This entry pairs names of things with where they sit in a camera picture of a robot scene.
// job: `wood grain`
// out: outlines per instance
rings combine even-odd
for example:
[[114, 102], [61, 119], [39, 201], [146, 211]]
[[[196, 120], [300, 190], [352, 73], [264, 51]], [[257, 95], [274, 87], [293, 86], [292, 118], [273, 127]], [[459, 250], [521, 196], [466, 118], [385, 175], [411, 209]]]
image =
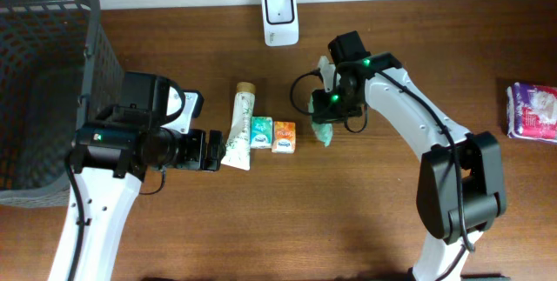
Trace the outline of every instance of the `wood grain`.
[[[371, 52], [391, 51], [447, 115], [500, 141], [507, 214], [477, 244], [465, 273], [515, 280], [557, 275], [557, 147], [508, 139], [505, 88], [557, 85], [557, 0], [401, 0], [299, 6], [300, 39], [265, 46], [257, 6], [114, 10], [103, 26], [127, 70], [197, 89], [192, 126], [227, 134], [237, 81], [257, 85], [255, 115], [295, 121], [293, 155], [252, 152], [252, 169], [171, 171], [139, 197], [124, 228], [114, 280], [333, 279], [405, 272], [426, 230], [415, 207], [419, 162], [379, 114], [368, 129], [336, 126], [330, 147], [288, 102], [338, 34], [357, 30]], [[304, 104], [317, 80], [305, 80]], [[150, 174], [144, 190], [158, 186]], [[0, 278], [46, 279], [64, 208], [0, 207]]]

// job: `teal package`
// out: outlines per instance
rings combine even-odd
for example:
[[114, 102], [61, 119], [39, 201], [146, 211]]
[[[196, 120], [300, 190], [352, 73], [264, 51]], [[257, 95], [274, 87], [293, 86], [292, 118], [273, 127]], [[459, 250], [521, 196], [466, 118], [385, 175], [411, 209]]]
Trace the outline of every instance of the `teal package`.
[[272, 118], [252, 117], [252, 136], [250, 146], [253, 149], [271, 148], [272, 145]]

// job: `pink package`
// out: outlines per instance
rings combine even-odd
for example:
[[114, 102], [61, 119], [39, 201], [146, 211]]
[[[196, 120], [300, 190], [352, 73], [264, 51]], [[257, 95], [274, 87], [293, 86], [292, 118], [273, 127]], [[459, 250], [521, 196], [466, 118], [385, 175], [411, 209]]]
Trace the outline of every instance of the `pink package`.
[[557, 88], [517, 82], [507, 95], [509, 137], [557, 144]]

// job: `tissue package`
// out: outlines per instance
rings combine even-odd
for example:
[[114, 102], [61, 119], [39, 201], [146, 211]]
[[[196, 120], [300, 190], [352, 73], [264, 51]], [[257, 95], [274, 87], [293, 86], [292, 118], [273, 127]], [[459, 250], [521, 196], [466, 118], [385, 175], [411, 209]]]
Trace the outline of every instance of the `tissue package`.
[[272, 141], [272, 118], [252, 117], [252, 138], [250, 146], [253, 149], [269, 149]]
[[557, 144], [557, 88], [515, 83], [507, 95], [509, 137]]
[[296, 124], [275, 121], [275, 138], [272, 152], [292, 154], [296, 149]]

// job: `brown bottle cap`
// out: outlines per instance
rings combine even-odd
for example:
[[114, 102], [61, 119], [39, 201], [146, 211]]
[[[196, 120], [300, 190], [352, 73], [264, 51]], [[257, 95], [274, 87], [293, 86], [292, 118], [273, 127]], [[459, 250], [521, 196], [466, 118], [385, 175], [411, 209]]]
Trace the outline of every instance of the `brown bottle cap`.
[[248, 92], [255, 95], [255, 85], [248, 82], [240, 82], [236, 85], [236, 92]]

